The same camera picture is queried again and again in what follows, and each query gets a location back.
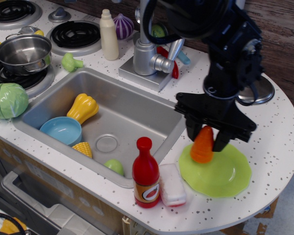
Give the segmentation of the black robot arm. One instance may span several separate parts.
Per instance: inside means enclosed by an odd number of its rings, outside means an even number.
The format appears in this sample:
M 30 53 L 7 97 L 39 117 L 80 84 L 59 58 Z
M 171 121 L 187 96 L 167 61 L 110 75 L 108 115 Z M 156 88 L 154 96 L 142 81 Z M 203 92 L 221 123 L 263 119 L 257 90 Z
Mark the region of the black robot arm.
M 141 26 L 158 45 L 180 39 L 201 40 L 209 47 L 210 68 L 202 94 L 178 93 L 175 110 L 186 118 L 187 133 L 194 140 L 203 125 L 218 130 L 213 151 L 222 151 L 230 140 L 249 141 L 256 124 L 236 106 L 240 91 L 250 88 L 258 98 L 255 81 L 264 71 L 261 30 L 233 0 L 164 0 L 172 34 L 153 37 L 149 31 L 157 1 L 147 2 Z

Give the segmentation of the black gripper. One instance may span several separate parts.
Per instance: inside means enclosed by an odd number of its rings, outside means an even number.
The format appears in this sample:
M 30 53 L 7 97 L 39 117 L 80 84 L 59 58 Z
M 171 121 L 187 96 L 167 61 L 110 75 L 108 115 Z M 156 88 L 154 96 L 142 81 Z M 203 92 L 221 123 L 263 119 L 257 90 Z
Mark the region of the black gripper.
M 213 152 L 221 152 L 230 140 L 248 142 L 256 123 L 243 114 L 233 98 L 216 99 L 207 94 L 178 93 L 175 110 L 184 115 L 190 140 L 194 141 L 203 125 L 219 132 Z

